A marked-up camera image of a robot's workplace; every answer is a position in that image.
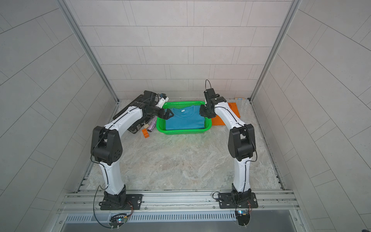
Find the green plastic basket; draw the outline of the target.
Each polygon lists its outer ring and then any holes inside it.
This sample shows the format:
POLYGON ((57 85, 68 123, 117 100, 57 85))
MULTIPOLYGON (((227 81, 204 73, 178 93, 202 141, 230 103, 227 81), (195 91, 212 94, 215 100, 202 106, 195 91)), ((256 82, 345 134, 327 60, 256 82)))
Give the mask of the green plastic basket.
MULTIPOLYGON (((203 101, 178 101, 178 102, 167 102, 164 104, 163 109, 171 109, 171 108, 185 108, 192 105, 204 105, 205 102, 203 101)), ((204 133, 211 129, 212 121, 208 118, 205 119, 205 128, 204 129, 192 129, 192 130, 166 130, 166 120, 157 119, 157 130, 161 133, 166 135, 175 135, 175 134, 196 134, 196 133, 204 133)))

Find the blue t-shirt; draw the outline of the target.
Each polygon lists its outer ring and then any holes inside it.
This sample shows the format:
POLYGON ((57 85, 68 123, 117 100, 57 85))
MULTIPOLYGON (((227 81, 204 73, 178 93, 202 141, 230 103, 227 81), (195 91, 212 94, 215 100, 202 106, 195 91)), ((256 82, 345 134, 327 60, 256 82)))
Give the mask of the blue t-shirt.
POLYGON ((205 119, 200 115, 200 106, 192 105, 185 108, 171 108, 173 117, 166 120, 165 129, 171 130, 192 130, 204 129, 205 119))

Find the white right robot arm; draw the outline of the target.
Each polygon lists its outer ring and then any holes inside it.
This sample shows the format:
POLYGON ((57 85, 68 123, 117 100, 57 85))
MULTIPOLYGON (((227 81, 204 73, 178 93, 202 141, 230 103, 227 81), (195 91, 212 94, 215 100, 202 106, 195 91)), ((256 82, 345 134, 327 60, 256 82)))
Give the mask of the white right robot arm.
POLYGON ((251 199, 250 163, 256 152, 255 129, 252 124, 245 124, 231 110, 227 101, 219 96, 208 96, 206 104, 200 107, 200 115, 212 119, 219 116, 229 129, 228 151, 234 159, 234 180, 231 196, 235 204, 251 199))

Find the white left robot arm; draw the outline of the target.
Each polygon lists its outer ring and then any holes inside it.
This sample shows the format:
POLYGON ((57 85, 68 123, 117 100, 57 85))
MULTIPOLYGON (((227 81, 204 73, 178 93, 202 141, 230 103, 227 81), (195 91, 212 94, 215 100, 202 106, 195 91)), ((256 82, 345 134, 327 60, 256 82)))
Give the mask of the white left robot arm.
POLYGON ((101 209, 121 209, 127 205, 126 186, 121 178, 118 161, 123 153, 121 136, 134 123, 146 116, 169 119, 170 110, 163 109, 169 98, 160 94, 159 99, 150 97, 146 100, 133 101, 120 111, 116 118, 103 127, 96 126, 92 133, 91 156, 93 162, 100 165, 104 182, 104 198, 101 209))

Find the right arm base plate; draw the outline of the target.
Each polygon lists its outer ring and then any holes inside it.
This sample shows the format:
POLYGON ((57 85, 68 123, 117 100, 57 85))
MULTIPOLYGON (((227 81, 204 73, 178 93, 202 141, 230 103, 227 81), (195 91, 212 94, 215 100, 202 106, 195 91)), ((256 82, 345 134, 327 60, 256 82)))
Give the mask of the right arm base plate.
POLYGON ((245 192, 243 196, 235 196, 229 192, 218 193, 218 196, 214 198, 221 209, 255 209, 259 207, 256 195, 253 192, 245 192))

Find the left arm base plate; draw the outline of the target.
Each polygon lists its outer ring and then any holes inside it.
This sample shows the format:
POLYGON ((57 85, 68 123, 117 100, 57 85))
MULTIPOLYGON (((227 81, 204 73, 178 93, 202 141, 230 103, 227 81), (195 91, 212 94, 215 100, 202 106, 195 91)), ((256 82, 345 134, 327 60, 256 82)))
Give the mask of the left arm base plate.
POLYGON ((142 194, 112 195, 105 193, 99 206, 100 210, 139 210, 142 200, 142 194))

